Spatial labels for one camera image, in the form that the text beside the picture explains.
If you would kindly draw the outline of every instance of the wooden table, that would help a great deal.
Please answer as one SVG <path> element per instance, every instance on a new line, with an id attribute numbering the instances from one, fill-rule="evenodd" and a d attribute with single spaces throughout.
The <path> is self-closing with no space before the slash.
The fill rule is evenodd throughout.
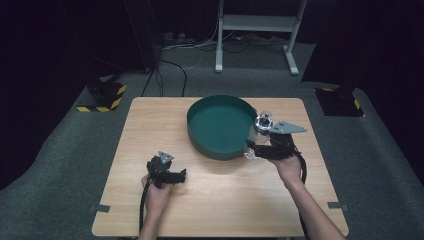
<path id="1" fill-rule="evenodd" d="M 171 171 L 187 168 L 187 179 L 175 185 L 163 216 L 163 237 L 295 237 L 303 236 L 296 206 L 274 165 L 265 159 L 209 159 L 190 143 L 186 114 L 199 98 L 135 98 L 93 224 L 96 236 L 137 236 L 141 178 L 146 164 L 161 150 L 175 157 Z M 311 123 L 300 99 L 244 98 L 275 121 L 302 127 L 293 139 L 306 159 L 306 187 L 343 234 L 348 227 Z"/>

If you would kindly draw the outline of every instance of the hand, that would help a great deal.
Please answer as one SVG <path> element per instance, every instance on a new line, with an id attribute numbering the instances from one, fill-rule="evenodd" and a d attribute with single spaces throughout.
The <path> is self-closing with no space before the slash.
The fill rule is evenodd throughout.
<path id="1" fill-rule="evenodd" d="M 148 178 L 149 175 L 146 175 L 141 179 L 143 187 L 146 186 Z M 171 190 L 174 185 L 163 184 L 162 188 L 159 189 L 155 186 L 153 180 L 150 181 L 152 183 L 147 191 L 145 202 L 147 214 L 153 214 L 160 217 L 168 204 L 169 196 L 171 195 Z"/>
<path id="2" fill-rule="evenodd" d="M 278 174 L 286 187 L 302 181 L 300 160 L 296 155 L 283 160 L 268 161 L 277 167 Z"/>

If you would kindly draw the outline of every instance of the round green tray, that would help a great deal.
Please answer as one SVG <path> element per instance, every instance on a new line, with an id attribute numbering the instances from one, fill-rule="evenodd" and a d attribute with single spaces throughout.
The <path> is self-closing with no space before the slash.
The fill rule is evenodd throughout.
<path id="1" fill-rule="evenodd" d="M 195 102 L 187 112 L 193 146 L 207 157 L 230 160 L 243 154 L 256 110 L 244 100 L 215 95 Z"/>

